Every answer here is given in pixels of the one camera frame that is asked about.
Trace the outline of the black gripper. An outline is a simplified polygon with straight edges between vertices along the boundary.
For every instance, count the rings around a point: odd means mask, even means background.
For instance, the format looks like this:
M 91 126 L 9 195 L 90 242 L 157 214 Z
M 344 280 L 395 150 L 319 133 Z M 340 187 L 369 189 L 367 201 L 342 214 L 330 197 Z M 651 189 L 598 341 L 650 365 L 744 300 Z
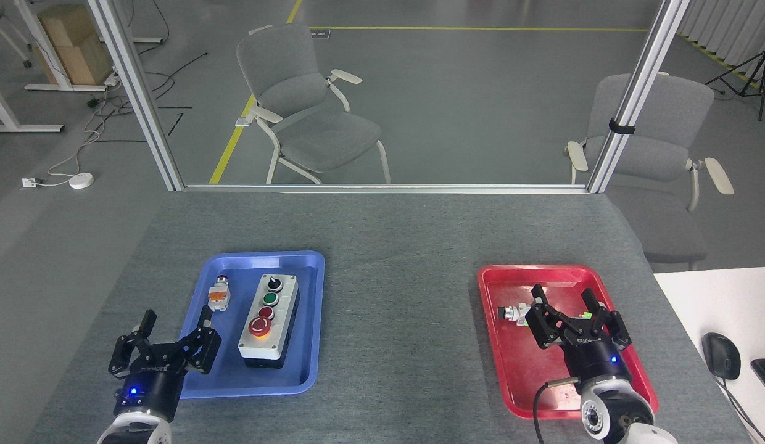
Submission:
M 148 341 L 157 320 L 154 310 L 146 310 L 134 331 L 117 338 L 108 371 L 117 379 L 125 380 L 123 387 L 117 390 L 115 416 L 127 411 L 145 411 L 173 422 L 187 371 L 208 374 L 213 368 L 221 336 L 212 326 L 212 315 L 210 307 L 202 307 L 196 328 L 168 347 L 166 363 L 153 361 Z M 139 351 L 140 357 L 131 364 L 134 350 Z
M 564 327 L 558 323 L 570 323 L 571 318 L 548 303 L 541 284 L 535 284 L 531 293 L 533 301 L 525 318 L 538 346 L 544 350 L 560 337 Z M 564 340 L 569 376 L 577 377 L 577 389 L 608 379 L 630 382 L 631 372 L 620 351 L 631 345 L 631 338 L 620 312 L 600 303 L 592 289 L 583 290 L 582 299 L 591 317 L 582 320 L 581 337 Z

